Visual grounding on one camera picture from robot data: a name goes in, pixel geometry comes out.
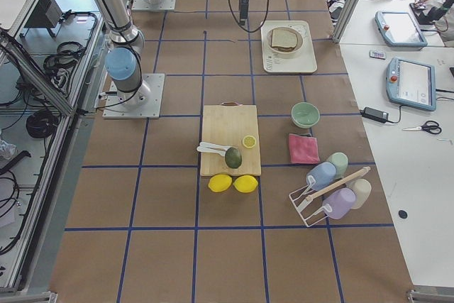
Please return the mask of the bread slice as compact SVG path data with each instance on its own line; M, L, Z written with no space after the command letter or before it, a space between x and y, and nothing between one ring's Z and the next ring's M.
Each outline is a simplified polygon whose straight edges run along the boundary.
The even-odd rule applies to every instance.
M276 28L272 31L272 47L296 47L298 42L297 35L287 29Z
M274 51L281 52L281 53L290 53L290 52L295 51L295 47L281 47L281 46L277 46L277 47L272 47L272 49Z

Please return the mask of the white round plate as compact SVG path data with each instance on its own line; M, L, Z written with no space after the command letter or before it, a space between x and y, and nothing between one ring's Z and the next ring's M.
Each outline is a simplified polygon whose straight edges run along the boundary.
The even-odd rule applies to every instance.
M267 33L267 46L272 52L290 55L301 50L304 44L302 34L289 27L276 27Z

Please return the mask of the bread slice under egg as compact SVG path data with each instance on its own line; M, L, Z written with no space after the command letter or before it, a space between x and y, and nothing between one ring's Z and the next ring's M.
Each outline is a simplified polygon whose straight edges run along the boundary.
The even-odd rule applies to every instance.
M290 52L295 51L295 47L281 47L281 46L277 46L277 47L272 47L272 49L274 51L281 52L281 53L290 53Z

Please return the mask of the cream bear tray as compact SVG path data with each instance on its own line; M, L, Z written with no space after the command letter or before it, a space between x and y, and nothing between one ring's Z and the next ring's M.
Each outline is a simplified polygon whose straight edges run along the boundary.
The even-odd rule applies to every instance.
M272 52L267 46L267 33L276 27L289 27L299 31L304 44L290 55ZM317 71L314 47L309 24L306 21L266 21L261 28L263 68L269 73L313 74Z

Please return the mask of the wooden cutting board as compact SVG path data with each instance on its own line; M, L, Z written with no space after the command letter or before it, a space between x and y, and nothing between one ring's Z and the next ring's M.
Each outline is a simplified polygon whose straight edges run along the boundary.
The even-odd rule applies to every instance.
M252 149L244 148L242 145L242 139L247 135L256 137L257 144ZM236 147L243 161L238 169L231 169L220 155L202 153L200 175L205 177L220 173L232 176L261 175L258 113L255 105L204 106L201 141Z

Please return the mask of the green bowl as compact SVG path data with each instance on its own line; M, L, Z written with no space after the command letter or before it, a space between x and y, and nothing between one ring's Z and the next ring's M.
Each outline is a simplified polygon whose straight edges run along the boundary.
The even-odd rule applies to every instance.
M296 103L291 110L292 122L300 128L311 128L320 119L319 110L309 102Z

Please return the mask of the lemon slice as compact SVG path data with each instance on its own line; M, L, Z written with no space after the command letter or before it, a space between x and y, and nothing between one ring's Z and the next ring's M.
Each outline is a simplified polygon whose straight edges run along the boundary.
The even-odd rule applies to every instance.
M242 139L242 145L244 148L252 149L256 146L256 144L257 144L257 140L256 140L255 136L247 135L247 136L244 136Z

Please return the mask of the white plastic spoon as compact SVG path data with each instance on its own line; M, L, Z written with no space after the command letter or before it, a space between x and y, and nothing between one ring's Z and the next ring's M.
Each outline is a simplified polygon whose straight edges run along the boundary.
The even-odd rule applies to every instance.
M208 143L208 142L200 142L199 146L201 147L206 147L206 148L211 148L215 150L224 150L227 151L229 148L231 148L229 145L219 145L215 143Z

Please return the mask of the white plastic fork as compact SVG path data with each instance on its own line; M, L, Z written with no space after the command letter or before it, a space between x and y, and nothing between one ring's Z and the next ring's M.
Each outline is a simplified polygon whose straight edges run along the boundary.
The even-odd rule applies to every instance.
M226 155L226 151L225 150L209 148L209 147L204 147L204 146L200 146L200 145L196 148L196 150L198 152L200 152L200 153L214 153L214 154L218 154L218 155L222 156L223 158Z

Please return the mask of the far teach pendant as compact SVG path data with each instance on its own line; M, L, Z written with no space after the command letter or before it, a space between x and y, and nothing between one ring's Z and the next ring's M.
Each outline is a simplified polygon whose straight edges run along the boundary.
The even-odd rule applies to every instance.
M390 47L421 49L428 45L417 22L408 12L377 11L375 23Z

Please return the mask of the teach pendant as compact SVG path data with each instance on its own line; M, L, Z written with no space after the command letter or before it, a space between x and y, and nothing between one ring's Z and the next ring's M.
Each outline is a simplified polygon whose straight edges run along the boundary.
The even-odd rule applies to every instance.
M375 23L390 47L421 49L428 45L417 22L408 12L377 11Z
M387 67L385 88L392 103L424 111L436 110L436 78L433 65L393 57Z

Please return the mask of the green avocado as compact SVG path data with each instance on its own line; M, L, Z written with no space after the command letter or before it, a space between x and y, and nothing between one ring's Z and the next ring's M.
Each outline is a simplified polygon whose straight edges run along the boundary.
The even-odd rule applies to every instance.
M242 155L239 149L230 147L224 155L226 165L232 169L238 169L242 165Z

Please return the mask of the pink cloth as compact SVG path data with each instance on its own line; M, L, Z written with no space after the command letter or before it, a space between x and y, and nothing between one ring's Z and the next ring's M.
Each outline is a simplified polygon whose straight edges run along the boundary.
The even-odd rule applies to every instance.
M289 154L292 164L313 165L320 162L318 141L315 137L290 133Z

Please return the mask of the black power adapter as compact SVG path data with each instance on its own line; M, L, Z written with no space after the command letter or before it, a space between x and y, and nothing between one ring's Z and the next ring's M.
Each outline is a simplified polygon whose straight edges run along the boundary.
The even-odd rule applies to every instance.
M360 110L360 115L365 119L370 119L379 123L387 123L389 114L386 111L365 106Z

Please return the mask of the whole yellow lemon right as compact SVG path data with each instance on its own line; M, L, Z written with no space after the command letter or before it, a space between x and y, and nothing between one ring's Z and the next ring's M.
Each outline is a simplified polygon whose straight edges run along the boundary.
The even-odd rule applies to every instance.
M258 187L258 180L252 175L242 175L235 179L233 186L237 191L247 194L256 190Z

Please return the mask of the whole yellow lemon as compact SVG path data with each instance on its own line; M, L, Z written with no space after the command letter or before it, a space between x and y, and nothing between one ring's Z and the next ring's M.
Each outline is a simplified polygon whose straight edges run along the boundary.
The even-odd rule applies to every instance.
M247 194L256 190L258 187L258 180L252 175L242 175L235 179L233 186L237 191Z
M208 182L208 188L215 193L224 192L230 188L233 179L227 174L217 174L212 176Z

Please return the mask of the whole yellow lemon left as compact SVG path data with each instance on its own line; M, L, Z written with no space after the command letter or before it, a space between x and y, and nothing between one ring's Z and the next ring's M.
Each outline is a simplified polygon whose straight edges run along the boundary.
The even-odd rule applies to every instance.
M212 176L208 182L208 188L215 193L224 192L230 188L233 179L227 174L217 174Z

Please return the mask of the near teach pendant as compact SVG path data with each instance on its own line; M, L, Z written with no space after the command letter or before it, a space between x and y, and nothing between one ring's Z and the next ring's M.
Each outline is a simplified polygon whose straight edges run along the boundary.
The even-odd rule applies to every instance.
M387 67L385 88L392 103L424 111L436 110L436 78L433 65L393 57Z

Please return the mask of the green cup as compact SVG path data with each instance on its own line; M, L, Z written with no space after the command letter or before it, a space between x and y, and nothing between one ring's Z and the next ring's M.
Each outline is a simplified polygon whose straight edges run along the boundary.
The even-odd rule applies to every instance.
M342 152L336 152L331 154L327 159L326 162L330 162L334 165L336 169L336 173L334 179L340 179L344 176L347 168L348 168L348 156Z

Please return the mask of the blue cup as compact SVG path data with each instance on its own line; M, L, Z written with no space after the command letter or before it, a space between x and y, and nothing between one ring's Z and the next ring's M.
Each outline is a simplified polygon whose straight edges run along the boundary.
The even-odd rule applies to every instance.
M308 190L319 191L334 180L336 167L331 162L323 162L313 168L306 175Z

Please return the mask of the cream cup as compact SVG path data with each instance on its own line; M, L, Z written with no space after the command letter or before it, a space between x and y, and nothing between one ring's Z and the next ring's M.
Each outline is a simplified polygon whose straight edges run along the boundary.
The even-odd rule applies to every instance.
M356 197L352 209L359 209L369 198L372 191L372 185L364 178L349 181L346 187L351 189Z

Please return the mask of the purple cup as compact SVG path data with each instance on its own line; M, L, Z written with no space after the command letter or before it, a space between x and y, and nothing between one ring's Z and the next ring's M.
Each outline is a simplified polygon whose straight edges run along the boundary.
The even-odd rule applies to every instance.
M356 195L353 190L344 187L336 190L323 200L322 209L332 219L341 219L353 207Z

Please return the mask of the black scissors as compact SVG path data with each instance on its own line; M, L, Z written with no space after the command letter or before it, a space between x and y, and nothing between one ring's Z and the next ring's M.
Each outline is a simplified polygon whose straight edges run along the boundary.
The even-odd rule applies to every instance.
M425 123L423 123L419 126L403 128L402 130L403 131L424 131L431 135L439 135L443 131L443 129L440 127L439 123L437 121L432 121L432 120L426 121Z

